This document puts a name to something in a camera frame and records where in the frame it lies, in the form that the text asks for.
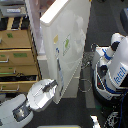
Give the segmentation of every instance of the black part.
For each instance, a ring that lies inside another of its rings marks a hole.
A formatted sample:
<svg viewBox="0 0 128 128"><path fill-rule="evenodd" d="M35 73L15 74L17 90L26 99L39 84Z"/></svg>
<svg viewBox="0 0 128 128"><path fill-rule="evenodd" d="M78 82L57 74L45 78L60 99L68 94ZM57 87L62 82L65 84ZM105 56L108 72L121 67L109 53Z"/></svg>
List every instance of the black part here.
<svg viewBox="0 0 128 128"><path fill-rule="evenodd" d="M100 69L101 69L101 71L103 71L103 70L107 71L107 70L108 70L107 65L102 65L102 66L100 67Z"/></svg>
<svg viewBox="0 0 128 128"><path fill-rule="evenodd" d="M120 21L125 32L128 34L128 8L122 9L120 13Z"/></svg>
<svg viewBox="0 0 128 128"><path fill-rule="evenodd" d="M22 24L21 24L21 30L28 29L29 26L29 17L23 17Z"/></svg>
<svg viewBox="0 0 128 128"><path fill-rule="evenodd" d="M128 87L128 74L124 78L123 82L121 83L120 87Z"/></svg>
<svg viewBox="0 0 128 128"><path fill-rule="evenodd" d="M8 17L1 18L1 21L0 21L0 31L6 30L7 29L7 24L8 24Z"/></svg>
<svg viewBox="0 0 128 128"><path fill-rule="evenodd" d="M24 116L20 116L20 117L18 116L20 109L23 111ZM25 119L30 114L30 112L31 112L31 110L29 110L28 107L26 107L26 101L25 101L18 108L13 110L13 115L14 115L14 118L16 119L16 121L20 122L23 119Z"/></svg>
<svg viewBox="0 0 128 128"><path fill-rule="evenodd" d="M116 49L117 49L119 43L120 43L120 42L116 41L116 42L114 42L114 43L111 45L111 48L112 48L113 51L116 51Z"/></svg>
<svg viewBox="0 0 128 128"><path fill-rule="evenodd" d="M20 18L21 17L15 17L14 18L14 21L13 21L11 29L18 29L19 28Z"/></svg>
<svg viewBox="0 0 128 128"><path fill-rule="evenodd" d="M58 85L56 80L54 80L52 83L49 83L48 85L46 85L44 88L43 88L43 92L49 92L49 90L51 88L53 88L55 85Z"/></svg>
<svg viewBox="0 0 128 128"><path fill-rule="evenodd" d="M2 122L1 122L1 119L0 119L0 126L2 126L3 124L2 124Z"/></svg>

